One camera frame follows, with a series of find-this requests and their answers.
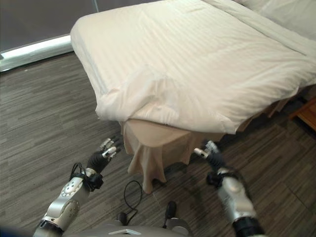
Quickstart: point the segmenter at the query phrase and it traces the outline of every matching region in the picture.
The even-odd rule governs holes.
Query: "gray wood-grain floor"
[[[32,231],[67,181],[72,164],[87,158],[101,141],[119,134],[117,122],[100,121],[95,96],[74,54],[0,76],[0,223]],[[272,237],[316,236],[316,141],[279,114],[251,126],[220,146],[229,165],[248,182],[262,226]],[[131,156],[121,152],[104,171],[68,233],[93,228],[128,208],[123,189]],[[208,165],[166,170],[166,185],[145,195],[131,224],[161,226],[168,201],[178,203],[195,236],[234,236],[214,189],[205,184]],[[129,196],[137,199],[137,188]]]

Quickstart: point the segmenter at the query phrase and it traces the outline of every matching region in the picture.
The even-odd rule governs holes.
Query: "white duvet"
[[[316,42],[229,0],[163,0],[80,18],[71,31],[101,119],[235,133],[316,83]]]

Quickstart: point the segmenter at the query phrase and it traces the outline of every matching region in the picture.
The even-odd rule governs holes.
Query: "black wire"
[[[138,186],[139,186],[140,196],[139,196],[139,200],[138,200],[137,204],[136,204],[135,206],[131,206],[131,205],[127,202],[127,200],[126,200],[126,189],[127,189],[128,185],[130,185],[131,183],[134,183],[134,182],[137,183]],[[126,205],[130,208],[130,211],[127,213],[127,215],[128,215],[129,213],[131,213],[132,211],[135,211],[135,213],[128,219],[128,221],[127,221],[127,223],[126,223],[127,225],[128,225],[129,222],[133,219],[133,217],[138,213],[138,210],[137,210],[136,208],[137,208],[138,205],[141,203],[142,198],[143,198],[142,185],[141,185],[138,181],[136,181],[136,180],[132,180],[132,181],[128,182],[127,185],[126,185],[125,188],[124,188],[124,201],[125,201]]]

